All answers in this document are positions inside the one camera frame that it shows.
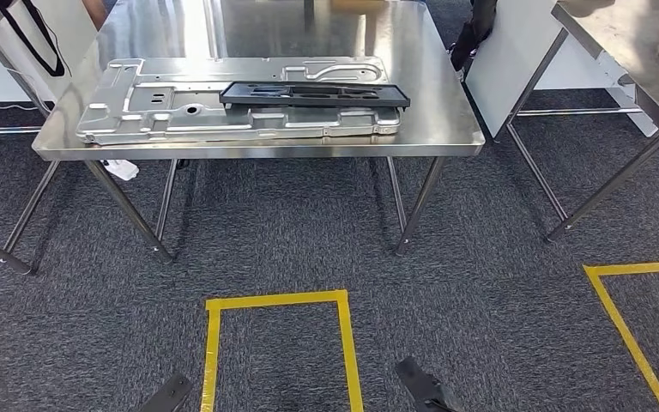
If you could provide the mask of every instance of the white board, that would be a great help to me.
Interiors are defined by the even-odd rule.
[[[492,136],[504,125],[562,26],[556,0],[499,0],[496,22],[481,44],[466,85]]]
[[[57,35],[64,61],[74,70],[97,35],[82,0],[33,0],[33,3]],[[54,67],[56,56],[24,5],[15,2],[9,10],[34,48]],[[69,73],[62,77],[51,77],[46,73],[5,20],[0,21],[0,48],[17,70],[33,78],[31,82],[42,99],[54,101],[69,86]],[[0,64],[0,101],[27,100],[27,96]]]

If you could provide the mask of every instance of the table top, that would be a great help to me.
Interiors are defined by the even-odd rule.
[[[659,127],[659,1],[560,0],[553,14],[593,57],[604,50],[628,72]]]
[[[76,125],[117,58],[359,57],[383,60],[411,99],[394,135],[98,146]],[[376,0],[121,0],[33,149],[46,160],[476,155],[481,128],[424,3]]]

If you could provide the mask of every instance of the black tray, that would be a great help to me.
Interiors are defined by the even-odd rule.
[[[249,106],[410,106],[408,96],[394,84],[324,82],[233,82],[219,94],[219,101]]]

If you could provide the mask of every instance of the black bag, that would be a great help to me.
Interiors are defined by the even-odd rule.
[[[493,21],[496,18],[496,3],[498,0],[471,0],[473,15],[463,23],[461,34],[450,54],[453,69],[463,68],[471,52],[479,47],[482,41],[491,34]]]
[[[24,34],[23,30],[21,30],[21,27],[19,27],[19,23],[16,22],[14,16],[12,16],[11,13],[9,12],[9,6],[13,2],[14,0],[0,0],[0,10],[1,10],[1,14],[3,14],[3,17],[6,19],[6,21],[9,22],[11,28],[14,29],[16,35],[19,36],[19,39],[21,39],[21,42],[23,42],[24,45],[27,47],[27,49],[29,49],[29,51],[32,53],[32,56],[34,56],[36,61],[39,62],[41,67],[43,67],[44,70],[46,70],[46,72],[49,73],[50,76],[52,77],[64,76],[64,63],[62,62],[62,59],[59,56],[59,52],[57,50],[57,47],[54,45],[54,41],[51,39],[49,30],[47,30],[46,23],[44,23],[44,19],[42,18],[39,9],[37,9],[36,6],[33,5],[32,0],[21,0],[21,2],[24,3],[24,7],[27,8],[29,15],[32,17],[32,20],[34,21],[34,23],[36,23],[36,26],[39,28],[41,35],[44,36],[46,43],[54,51],[54,55],[57,57],[57,64],[55,65],[54,68],[52,68],[46,62],[46,60],[44,60],[44,58],[39,55],[39,52],[36,51],[36,49],[34,49],[32,43],[29,41],[29,39],[27,39],[27,36]]]

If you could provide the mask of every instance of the stainless steel table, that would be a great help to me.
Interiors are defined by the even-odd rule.
[[[0,11],[0,21],[2,19],[3,19],[3,15],[1,14]],[[14,65],[11,63],[9,57],[6,56],[6,54],[3,52],[1,47],[0,47],[0,62],[3,65],[3,67],[9,71],[11,76],[16,81],[16,84],[19,85],[19,87],[24,91],[27,97],[38,108],[39,112],[42,115],[44,115],[44,117],[48,116],[49,111],[45,103],[39,99],[38,93],[32,88],[31,84],[29,84],[29,81],[21,74],[21,72],[15,70]],[[30,127],[30,126],[0,128],[0,134],[33,133],[33,132],[34,132],[34,127]],[[17,221],[14,230],[11,232],[11,235],[7,239],[6,245],[3,247],[3,249],[0,248],[0,262],[7,264],[12,269],[18,271],[19,273],[28,274],[32,272],[33,268],[29,264],[22,262],[19,258],[12,255],[12,252],[16,248],[16,245],[19,242],[19,239],[21,238],[21,235],[23,234],[24,229],[26,228],[29,220],[31,219],[33,212],[36,210],[36,207],[39,204],[39,200],[42,198],[42,195],[44,195],[44,191],[46,190],[46,187],[49,185],[51,178],[54,176],[54,173],[57,171],[58,165],[59,165],[58,161],[53,161],[47,167],[46,172],[44,173],[42,179],[40,180],[39,184],[34,190],[34,193],[29,199],[26,208],[21,212],[21,216],[19,217],[19,220]]]
[[[116,58],[271,58],[376,56],[390,82],[412,100],[400,130],[388,136],[256,142],[83,143],[76,125],[107,64]],[[164,260],[160,242],[178,159],[387,157],[403,253],[449,156],[476,155],[480,126],[450,66],[424,3],[364,0],[123,0],[116,4],[73,84],[57,103],[33,149],[49,161],[86,161],[143,237]],[[406,218],[393,157],[429,156],[430,171]],[[137,213],[103,159],[171,159],[156,231]]]
[[[659,2],[650,0],[618,2],[615,0],[559,0],[552,10],[552,15],[562,27],[507,118],[506,127],[561,220],[560,224],[547,236],[549,239],[557,239],[567,230],[572,229],[583,216],[587,215],[602,199],[622,185],[628,177],[659,151]],[[618,79],[618,84],[635,86],[635,105],[637,107],[521,110],[536,83],[569,35],[573,36],[592,58],[604,57],[606,60],[612,58],[624,70],[625,74]],[[569,215],[559,203],[552,188],[511,124],[516,117],[633,112],[646,113],[657,126],[658,132],[640,153],[590,196],[582,206]]]

